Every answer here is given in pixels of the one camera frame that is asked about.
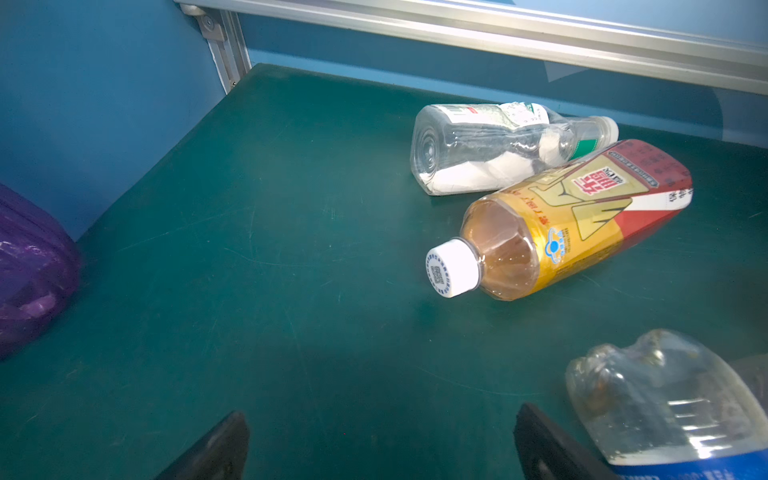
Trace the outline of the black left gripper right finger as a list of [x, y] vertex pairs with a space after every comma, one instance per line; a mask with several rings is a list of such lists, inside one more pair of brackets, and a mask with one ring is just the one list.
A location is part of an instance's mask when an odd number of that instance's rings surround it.
[[525, 479], [618, 480], [618, 476], [532, 403], [519, 409], [514, 440]]

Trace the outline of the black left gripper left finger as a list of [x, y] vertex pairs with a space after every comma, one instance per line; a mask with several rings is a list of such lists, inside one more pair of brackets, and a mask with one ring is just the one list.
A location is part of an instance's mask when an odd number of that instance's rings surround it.
[[157, 480], [243, 478], [250, 429], [241, 411], [232, 411], [180, 455]]

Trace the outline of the clear bottle blue label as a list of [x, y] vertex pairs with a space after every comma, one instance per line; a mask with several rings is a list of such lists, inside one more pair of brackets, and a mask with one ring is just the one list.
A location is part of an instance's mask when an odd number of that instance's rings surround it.
[[571, 403], [621, 479], [764, 479], [767, 414], [720, 356], [657, 329], [570, 362]]

